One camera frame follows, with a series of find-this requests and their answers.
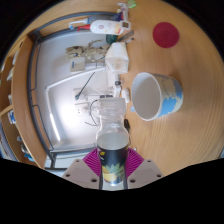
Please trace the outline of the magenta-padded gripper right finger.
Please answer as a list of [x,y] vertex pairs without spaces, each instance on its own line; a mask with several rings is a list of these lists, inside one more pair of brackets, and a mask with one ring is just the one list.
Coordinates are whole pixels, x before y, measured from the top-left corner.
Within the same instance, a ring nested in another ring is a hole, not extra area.
[[143,159],[134,149],[128,149],[125,163],[126,188],[135,189],[163,177],[162,172],[151,159]]

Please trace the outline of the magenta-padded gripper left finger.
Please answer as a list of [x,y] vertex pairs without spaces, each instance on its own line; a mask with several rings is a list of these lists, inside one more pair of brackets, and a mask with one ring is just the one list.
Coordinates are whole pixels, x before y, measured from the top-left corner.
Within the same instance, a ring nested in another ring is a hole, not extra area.
[[97,150],[92,150],[83,159],[75,159],[63,174],[63,178],[83,188],[98,189],[100,159]]

